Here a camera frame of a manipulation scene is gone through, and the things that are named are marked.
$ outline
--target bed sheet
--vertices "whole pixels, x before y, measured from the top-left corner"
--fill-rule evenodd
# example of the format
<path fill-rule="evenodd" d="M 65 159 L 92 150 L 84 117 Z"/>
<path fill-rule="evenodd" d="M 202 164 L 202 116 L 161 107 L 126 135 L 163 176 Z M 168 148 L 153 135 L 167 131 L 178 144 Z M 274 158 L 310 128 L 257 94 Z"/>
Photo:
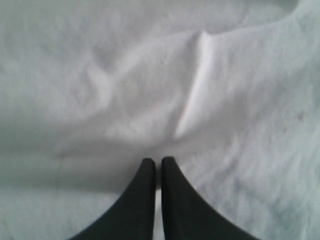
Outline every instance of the bed sheet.
<path fill-rule="evenodd" d="M 164 156 L 252 235 L 318 239 L 319 26 L 318 0 L 2 1 L 0 239 L 70 238 Z"/>

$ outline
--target white cloth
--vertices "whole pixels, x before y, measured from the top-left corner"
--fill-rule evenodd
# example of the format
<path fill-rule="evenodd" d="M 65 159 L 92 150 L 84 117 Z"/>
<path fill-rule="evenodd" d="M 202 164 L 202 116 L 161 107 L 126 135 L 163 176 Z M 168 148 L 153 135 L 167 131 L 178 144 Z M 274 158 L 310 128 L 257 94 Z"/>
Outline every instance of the white cloth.
<path fill-rule="evenodd" d="M 0 239 L 70 238 L 168 155 L 254 236 L 318 239 L 319 26 L 319 0 L 1 1 Z"/>

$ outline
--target white fabric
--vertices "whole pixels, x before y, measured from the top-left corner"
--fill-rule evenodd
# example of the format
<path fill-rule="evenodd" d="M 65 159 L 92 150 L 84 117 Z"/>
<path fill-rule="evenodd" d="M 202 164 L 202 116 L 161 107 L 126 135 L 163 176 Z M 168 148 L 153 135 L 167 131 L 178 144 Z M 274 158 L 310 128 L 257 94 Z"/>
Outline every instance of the white fabric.
<path fill-rule="evenodd" d="M 0 239 L 69 238 L 168 155 L 254 236 L 318 239 L 319 26 L 319 0 L 1 1 Z"/>

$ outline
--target crease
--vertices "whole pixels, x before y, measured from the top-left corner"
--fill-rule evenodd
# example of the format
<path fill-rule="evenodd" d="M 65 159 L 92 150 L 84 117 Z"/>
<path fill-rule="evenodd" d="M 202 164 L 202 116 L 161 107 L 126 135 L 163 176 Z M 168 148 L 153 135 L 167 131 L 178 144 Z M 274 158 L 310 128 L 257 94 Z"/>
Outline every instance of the crease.
<path fill-rule="evenodd" d="M 197 50 L 199 50 L 200 52 L 199 57 L 196 61 L 198 67 L 190 83 L 185 104 L 183 105 L 181 114 L 176 122 L 176 126 L 172 134 L 172 138 L 174 140 L 179 139 L 183 135 L 189 118 L 189 113 L 195 107 L 195 102 L 203 83 L 205 83 L 208 79 L 208 73 L 213 61 L 212 53 L 214 52 L 211 43 L 212 38 L 209 37 L 206 33 L 198 33 Z"/>

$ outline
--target white sheet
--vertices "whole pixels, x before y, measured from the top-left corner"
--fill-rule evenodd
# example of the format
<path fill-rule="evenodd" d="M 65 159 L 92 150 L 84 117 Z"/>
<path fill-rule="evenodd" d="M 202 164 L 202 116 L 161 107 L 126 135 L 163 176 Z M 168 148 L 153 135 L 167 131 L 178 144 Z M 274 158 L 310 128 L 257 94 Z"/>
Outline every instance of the white sheet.
<path fill-rule="evenodd" d="M 1 1 L 0 239 L 73 236 L 167 155 L 254 236 L 318 239 L 319 26 L 318 0 Z"/>

